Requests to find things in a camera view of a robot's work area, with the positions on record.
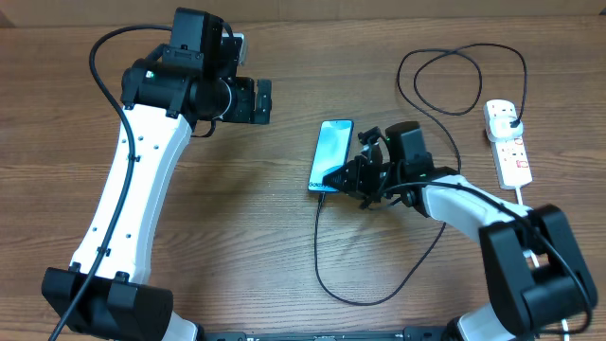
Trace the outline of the blue smartphone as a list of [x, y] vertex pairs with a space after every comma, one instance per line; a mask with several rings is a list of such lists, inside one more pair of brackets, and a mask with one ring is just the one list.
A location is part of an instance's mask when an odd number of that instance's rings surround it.
[[337, 189], [324, 185], [323, 178], [346, 163], [353, 127], [354, 122], [350, 119], [322, 122], [312, 160], [308, 191], [337, 192]]

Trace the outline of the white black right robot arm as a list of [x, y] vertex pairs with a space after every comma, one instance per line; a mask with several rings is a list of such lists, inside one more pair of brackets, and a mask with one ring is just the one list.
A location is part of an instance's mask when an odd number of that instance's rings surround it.
[[407, 340], [532, 340], [556, 334], [553, 324], [577, 314], [585, 332], [597, 306], [597, 288], [566, 215], [556, 206], [531, 208], [473, 186], [457, 171], [437, 168], [416, 121], [358, 139], [348, 159], [353, 123], [322, 123], [309, 189], [343, 192], [367, 209], [387, 199], [448, 224], [481, 248], [489, 303], [444, 327], [407, 327]]

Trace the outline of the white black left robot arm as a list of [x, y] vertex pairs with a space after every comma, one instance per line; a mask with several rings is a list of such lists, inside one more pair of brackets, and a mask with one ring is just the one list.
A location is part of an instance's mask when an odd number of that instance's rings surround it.
[[198, 122], [265, 125], [272, 84], [237, 73], [245, 37], [222, 18], [179, 8], [170, 39], [127, 68], [116, 153], [93, 221], [66, 269], [42, 294], [59, 327], [106, 340], [201, 340], [201, 325], [150, 286], [152, 248], [171, 176]]

